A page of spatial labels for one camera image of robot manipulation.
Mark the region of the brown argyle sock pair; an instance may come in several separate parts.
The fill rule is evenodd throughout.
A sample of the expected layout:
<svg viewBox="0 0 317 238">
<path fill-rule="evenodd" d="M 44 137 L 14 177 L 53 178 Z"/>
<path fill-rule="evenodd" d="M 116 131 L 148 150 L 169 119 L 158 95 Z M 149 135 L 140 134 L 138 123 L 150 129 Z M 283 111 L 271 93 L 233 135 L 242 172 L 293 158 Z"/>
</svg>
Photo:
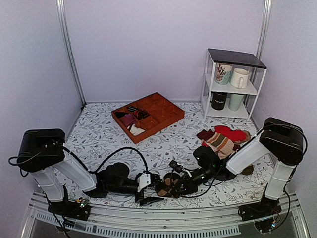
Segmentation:
<svg viewBox="0 0 317 238">
<path fill-rule="evenodd" d="M 162 182 L 155 186 L 155 191 L 159 197 L 167 198 L 179 198 L 180 195 L 177 193 L 175 186 L 180 180 L 181 176 L 174 172 L 165 174 Z"/>
</svg>

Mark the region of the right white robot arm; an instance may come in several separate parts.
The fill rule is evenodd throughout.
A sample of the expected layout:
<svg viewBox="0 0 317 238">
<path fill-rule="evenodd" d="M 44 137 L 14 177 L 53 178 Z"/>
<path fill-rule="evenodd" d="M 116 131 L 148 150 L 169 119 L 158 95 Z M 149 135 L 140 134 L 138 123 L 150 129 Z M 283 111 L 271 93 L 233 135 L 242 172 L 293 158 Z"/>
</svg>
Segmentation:
<svg viewBox="0 0 317 238">
<path fill-rule="evenodd" d="M 193 198 L 199 185 L 206 181 L 227 181 L 236 177 L 247 166 L 272 154 L 277 158 L 273 174 L 264 190 L 264 199 L 256 206 L 260 216 L 267 216 L 275 209 L 275 200 L 291 180 L 295 168 L 302 161 L 308 148 L 302 129 L 275 118 L 267 118 L 262 129 L 240 149 L 225 159 L 208 145 L 198 147 L 193 155 L 200 166 L 192 172 L 184 172 L 175 185 L 176 197 Z"/>
</svg>

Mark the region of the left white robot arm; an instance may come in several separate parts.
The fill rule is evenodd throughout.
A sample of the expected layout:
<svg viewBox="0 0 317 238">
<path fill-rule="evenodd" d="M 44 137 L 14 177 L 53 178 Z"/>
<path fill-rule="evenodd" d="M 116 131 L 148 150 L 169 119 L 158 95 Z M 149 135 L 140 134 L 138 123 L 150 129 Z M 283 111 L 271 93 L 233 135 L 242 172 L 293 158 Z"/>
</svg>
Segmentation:
<svg viewBox="0 0 317 238">
<path fill-rule="evenodd" d="M 63 173 L 91 198 L 104 198 L 113 192 L 134 195 L 135 202 L 141 206 L 162 200 L 160 197 L 144 197 L 145 188 L 160 183 L 158 174 L 145 169 L 135 179 L 129 179 L 130 170 L 121 162 L 104 170 L 98 167 L 90 171 L 64 143 L 65 133 L 61 129 L 28 130 L 23 134 L 15 163 L 33 176 L 61 214 L 70 215 L 74 208 L 54 170 Z"/>
</svg>

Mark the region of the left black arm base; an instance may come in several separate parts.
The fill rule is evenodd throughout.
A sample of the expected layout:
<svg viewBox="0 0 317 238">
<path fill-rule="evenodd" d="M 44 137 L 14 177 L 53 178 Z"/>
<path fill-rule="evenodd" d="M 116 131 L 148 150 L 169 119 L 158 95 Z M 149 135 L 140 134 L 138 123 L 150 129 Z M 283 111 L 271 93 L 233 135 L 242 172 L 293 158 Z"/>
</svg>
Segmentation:
<svg viewBox="0 0 317 238">
<path fill-rule="evenodd" d="M 76 201 L 69 201 L 65 186 L 63 186 L 63 192 L 64 198 L 61 202 L 49 201 L 48 211 L 63 217 L 87 221 L 91 211 L 91 206 L 88 204 L 89 200 L 80 197 Z"/>
</svg>

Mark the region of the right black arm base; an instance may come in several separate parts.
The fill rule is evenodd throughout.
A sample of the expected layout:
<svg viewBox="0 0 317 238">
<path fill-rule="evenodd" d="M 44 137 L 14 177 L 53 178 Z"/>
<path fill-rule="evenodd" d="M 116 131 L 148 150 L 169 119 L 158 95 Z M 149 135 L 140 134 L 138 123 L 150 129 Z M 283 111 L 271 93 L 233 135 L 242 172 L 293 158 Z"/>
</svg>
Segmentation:
<svg viewBox="0 0 317 238">
<path fill-rule="evenodd" d="M 249 205 L 242 205 L 238 209 L 238 214 L 242 221 L 249 221 L 269 216 L 266 220 L 255 222 L 255 228 L 260 233 L 269 233 L 281 222 L 280 212 L 282 211 L 278 200 L 271 200 L 264 195 L 260 202 Z"/>
</svg>

